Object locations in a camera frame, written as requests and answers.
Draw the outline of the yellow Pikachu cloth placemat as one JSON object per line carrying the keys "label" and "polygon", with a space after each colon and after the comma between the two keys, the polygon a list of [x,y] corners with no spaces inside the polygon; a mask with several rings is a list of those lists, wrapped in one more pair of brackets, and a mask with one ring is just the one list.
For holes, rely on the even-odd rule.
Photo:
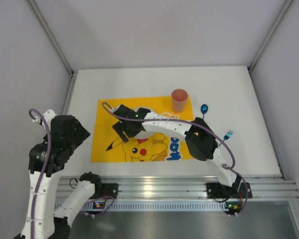
{"label": "yellow Pikachu cloth placemat", "polygon": [[123,104],[135,111],[139,107],[143,107],[164,116],[194,120],[190,99],[187,100],[184,111],[179,114],[172,111],[171,97],[169,96],[99,100],[91,162],[154,162],[191,158],[184,142],[161,133],[155,133],[144,139],[132,138],[124,143],[113,129],[117,120],[106,112],[102,102],[107,102],[112,107]]}

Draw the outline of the cream round plate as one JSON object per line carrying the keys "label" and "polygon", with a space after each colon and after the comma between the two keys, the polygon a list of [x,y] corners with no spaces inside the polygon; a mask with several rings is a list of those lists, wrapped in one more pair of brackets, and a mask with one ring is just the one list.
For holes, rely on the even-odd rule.
{"label": "cream round plate", "polygon": [[[137,112],[139,108],[141,108],[141,107],[133,108],[133,110],[135,112]],[[148,107],[142,107],[142,108],[148,109],[150,111],[154,111],[153,109],[148,108]],[[155,132],[151,132],[151,131],[141,131],[134,138],[136,138],[136,139],[146,139],[146,138],[149,138],[149,137],[153,136],[154,134],[155,134]]]}

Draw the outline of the orange plastic cup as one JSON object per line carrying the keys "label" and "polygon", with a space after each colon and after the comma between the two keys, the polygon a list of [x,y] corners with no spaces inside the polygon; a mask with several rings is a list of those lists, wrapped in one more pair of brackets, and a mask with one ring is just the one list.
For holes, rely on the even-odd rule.
{"label": "orange plastic cup", "polygon": [[184,110],[188,99],[188,93],[184,89],[175,89],[171,93],[172,110],[180,113]]}

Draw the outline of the blue metallic spoon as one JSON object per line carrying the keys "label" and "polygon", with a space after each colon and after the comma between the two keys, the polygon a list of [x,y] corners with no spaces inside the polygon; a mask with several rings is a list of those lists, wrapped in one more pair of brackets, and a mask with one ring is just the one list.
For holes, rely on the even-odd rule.
{"label": "blue metallic spoon", "polygon": [[203,114],[203,119],[204,119],[205,115],[206,115],[207,112],[208,112],[208,105],[207,105],[207,104],[203,104],[203,105],[201,106],[200,110],[201,110],[201,113]]}

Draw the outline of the blue metallic fork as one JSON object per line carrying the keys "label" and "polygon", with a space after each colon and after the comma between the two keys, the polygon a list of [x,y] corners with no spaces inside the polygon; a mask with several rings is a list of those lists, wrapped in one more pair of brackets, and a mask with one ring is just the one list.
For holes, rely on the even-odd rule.
{"label": "blue metallic fork", "polygon": [[233,130],[229,130],[224,136],[222,141],[218,144],[218,146],[222,145],[223,142],[225,142],[226,140],[228,140],[233,134]]}

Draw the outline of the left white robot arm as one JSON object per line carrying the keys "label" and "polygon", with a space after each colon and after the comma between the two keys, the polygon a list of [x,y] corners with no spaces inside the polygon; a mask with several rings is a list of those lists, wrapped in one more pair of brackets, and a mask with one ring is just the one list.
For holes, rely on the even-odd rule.
{"label": "left white robot arm", "polygon": [[91,172],[80,176],[77,186],[56,209],[57,187],[65,164],[90,133],[72,115],[57,115],[52,109],[41,114],[30,109],[32,121],[44,127],[44,141],[29,152],[29,203],[18,239],[67,239],[74,219],[88,199],[100,193],[102,181]]}

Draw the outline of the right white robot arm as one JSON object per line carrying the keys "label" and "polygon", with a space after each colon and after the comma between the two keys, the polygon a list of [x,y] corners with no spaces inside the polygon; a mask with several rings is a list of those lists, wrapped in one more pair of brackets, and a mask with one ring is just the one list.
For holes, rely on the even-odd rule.
{"label": "right white robot arm", "polygon": [[124,105],[111,109],[109,113],[119,121],[113,125],[120,139],[127,143],[140,133],[161,133],[175,137],[186,143],[192,158],[206,162],[216,171],[218,183],[228,190],[237,192],[242,178],[233,172],[235,157],[228,146],[232,166],[226,165],[217,141],[221,140],[206,124],[204,119],[196,117],[193,121],[181,120],[159,115],[146,108],[134,111]]}

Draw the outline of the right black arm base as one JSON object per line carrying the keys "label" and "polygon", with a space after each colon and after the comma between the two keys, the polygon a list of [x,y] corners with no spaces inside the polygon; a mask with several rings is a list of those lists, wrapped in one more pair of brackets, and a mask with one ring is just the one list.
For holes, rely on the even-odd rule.
{"label": "right black arm base", "polygon": [[240,182],[238,184],[233,184],[232,187],[222,185],[220,183],[207,183],[206,192],[208,199],[224,201],[225,199],[248,199],[253,197],[250,184],[245,184]]}

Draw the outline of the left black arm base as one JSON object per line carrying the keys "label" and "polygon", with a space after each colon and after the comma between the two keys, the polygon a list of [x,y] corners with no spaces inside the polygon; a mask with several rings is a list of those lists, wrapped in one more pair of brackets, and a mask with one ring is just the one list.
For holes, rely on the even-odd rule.
{"label": "left black arm base", "polygon": [[101,185],[96,187],[96,192],[93,195],[93,199],[101,198],[101,197],[113,197],[117,198],[118,195],[118,187],[117,183],[102,183]]}

